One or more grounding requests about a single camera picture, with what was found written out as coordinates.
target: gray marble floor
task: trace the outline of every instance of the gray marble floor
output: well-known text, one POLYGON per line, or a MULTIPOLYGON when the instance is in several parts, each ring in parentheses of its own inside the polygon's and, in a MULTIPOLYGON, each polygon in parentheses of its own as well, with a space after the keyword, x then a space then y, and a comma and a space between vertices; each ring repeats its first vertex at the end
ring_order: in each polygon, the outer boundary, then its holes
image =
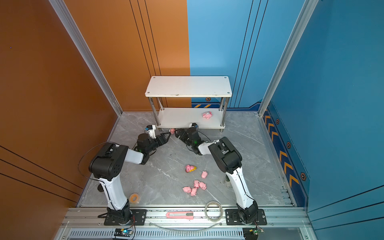
MULTIPOLYGON (((123 113, 111 141, 133 147, 144 127, 154 123, 151 112, 123 113)), ((254 114, 229 111, 225 125, 224 132, 217 129, 200 131, 210 139, 226 136, 238 149, 243 157, 244 178, 258 205, 284 205, 280 192, 281 179, 277 176, 276 165, 271 162, 266 152, 254 114)), ((202 134, 200 136, 203 140, 206 139, 202 134)), ((212 200, 221 204, 236 204, 235 193, 232 188, 226 186, 225 173, 220 171, 212 156, 195 155, 174 135, 167 144, 157 149, 146 165, 125 162, 120 177, 127 197, 135 192, 140 195, 137 206, 206 204, 212 200), (186 173, 187 164, 197 166, 197 170, 186 173), (201 178, 204 170, 208 172, 206 179, 201 178), (191 197, 184 193, 182 188, 192 187, 195 179, 205 182, 207 189, 198 189, 197 195, 191 197)), ((79 204, 107 204, 104 193, 97 191, 97 185, 96 181, 90 183, 79 204)))

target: yellow diagonal stripe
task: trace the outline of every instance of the yellow diagonal stripe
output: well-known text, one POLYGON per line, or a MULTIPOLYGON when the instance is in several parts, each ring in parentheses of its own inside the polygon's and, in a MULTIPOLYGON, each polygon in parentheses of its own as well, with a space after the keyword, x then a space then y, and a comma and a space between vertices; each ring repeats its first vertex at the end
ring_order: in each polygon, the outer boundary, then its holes
POLYGON ((287 174, 287 167, 293 170, 293 167, 289 165, 287 162, 284 162, 284 173, 287 174))
POLYGON ((268 123, 268 132, 271 129, 271 127, 274 127, 274 125, 272 123, 268 123))
POLYGON ((272 131, 272 142, 273 142, 273 136, 274 136, 274 135, 279 136, 279 135, 277 134, 277 132, 272 131))
POLYGON ((265 125, 266 125, 266 119, 267 119, 267 118, 270 119, 271 117, 270 117, 270 116, 265 116, 265 125))
POLYGON ((295 182, 297 182, 297 184, 300 184, 300 183, 299 183, 299 180, 297 180, 294 176, 289 175, 289 186, 290 186, 290 187, 292 187, 292 180, 294 180, 295 182))
POLYGON ((286 154, 285 152, 280 151, 280 162, 281 162, 281 156, 282 156, 282 155, 288 157, 287 154, 286 154))

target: brown wall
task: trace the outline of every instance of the brown wall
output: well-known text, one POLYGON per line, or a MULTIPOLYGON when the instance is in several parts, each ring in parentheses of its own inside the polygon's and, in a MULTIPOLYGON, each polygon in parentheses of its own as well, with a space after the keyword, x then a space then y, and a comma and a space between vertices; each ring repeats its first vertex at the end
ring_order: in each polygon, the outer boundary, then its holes
MULTIPOLYGON (((65 0, 124 111, 151 109, 151 76, 188 76, 186 0, 65 0)), ((190 98, 163 98, 191 107, 190 98)))
POLYGON ((1 1, 0 22, 1 238, 52 239, 117 116, 48 0, 1 1))

